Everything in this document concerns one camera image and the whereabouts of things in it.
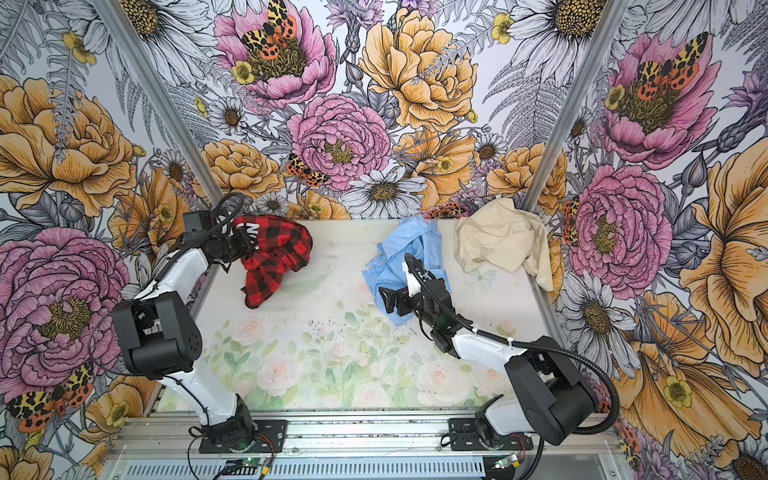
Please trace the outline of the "red black plaid cloth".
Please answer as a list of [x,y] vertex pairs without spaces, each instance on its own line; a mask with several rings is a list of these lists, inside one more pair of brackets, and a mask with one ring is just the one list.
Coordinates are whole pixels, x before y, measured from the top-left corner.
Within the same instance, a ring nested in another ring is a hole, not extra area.
[[241,258],[246,270],[242,291],[245,305],[256,309],[278,291],[288,271],[298,272],[309,264],[313,239],[305,226],[274,215],[244,215],[233,226],[247,236],[251,247]]

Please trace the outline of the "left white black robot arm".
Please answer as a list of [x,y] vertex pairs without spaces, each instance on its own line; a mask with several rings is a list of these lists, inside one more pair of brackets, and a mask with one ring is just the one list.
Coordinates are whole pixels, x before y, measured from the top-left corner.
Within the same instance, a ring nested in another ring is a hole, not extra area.
[[256,250],[247,226],[197,211],[185,220],[180,248],[149,285],[112,313],[128,371],[158,380],[197,413],[201,435],[215,447],[248,448],[256,429],[243,399],[223,386],[202,358],[203,338],[186,301],[213,264],[228,265]]

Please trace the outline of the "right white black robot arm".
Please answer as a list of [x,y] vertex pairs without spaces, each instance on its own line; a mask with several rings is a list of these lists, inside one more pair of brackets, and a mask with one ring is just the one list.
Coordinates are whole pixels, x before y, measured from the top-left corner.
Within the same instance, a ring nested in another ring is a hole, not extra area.
[[379,289],[385,310],[414,315],[439,351],[504,373],[510,382],[512,398],[497,396],[475,414],[474,432],[485,448],[499,448],[506,438],[522,433],[557,446],[572,434],[596,435],[616,422],[617,411],[611,409],[600,423],[585,423],[599,410],[600,400],[577,365],[610,382],[594,362],[548,336],[524,342],[480,329],[455,310],[445,281],[411,254],[404,257],[404,272],[404,287]]

